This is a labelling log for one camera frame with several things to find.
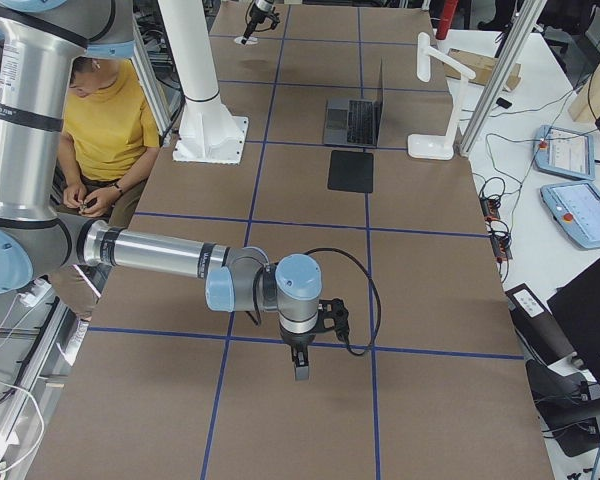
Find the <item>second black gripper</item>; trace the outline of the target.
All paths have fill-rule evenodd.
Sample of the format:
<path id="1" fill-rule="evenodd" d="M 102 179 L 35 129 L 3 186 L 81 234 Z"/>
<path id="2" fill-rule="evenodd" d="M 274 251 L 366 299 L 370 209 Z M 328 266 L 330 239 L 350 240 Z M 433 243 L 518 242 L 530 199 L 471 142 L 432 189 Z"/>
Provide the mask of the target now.
<path id="1" fill-rule="evenodd" d="M 308 349 L 315 340 L 316 333 L 312 331 L 295 333 L 281 327 L 280 335 L 283 342 L 286 343 L 291 349 L 295 380 L 308 380 L 310 377 Z"/>

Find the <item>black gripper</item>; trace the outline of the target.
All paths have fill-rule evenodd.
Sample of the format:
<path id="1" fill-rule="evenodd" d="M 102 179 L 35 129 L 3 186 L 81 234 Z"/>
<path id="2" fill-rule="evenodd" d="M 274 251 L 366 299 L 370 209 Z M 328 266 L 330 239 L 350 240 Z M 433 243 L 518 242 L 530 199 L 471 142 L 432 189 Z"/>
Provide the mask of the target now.
<path id="1" fill-rule="evenodd" d="M 249 12 L 249 21 L 247 23 L 246 29 L 244 31 L 242 40 L 248 41 L 254 30 L 261 25 L 266 19 L 266 13 L 259 9 L 252 9 Z"/>

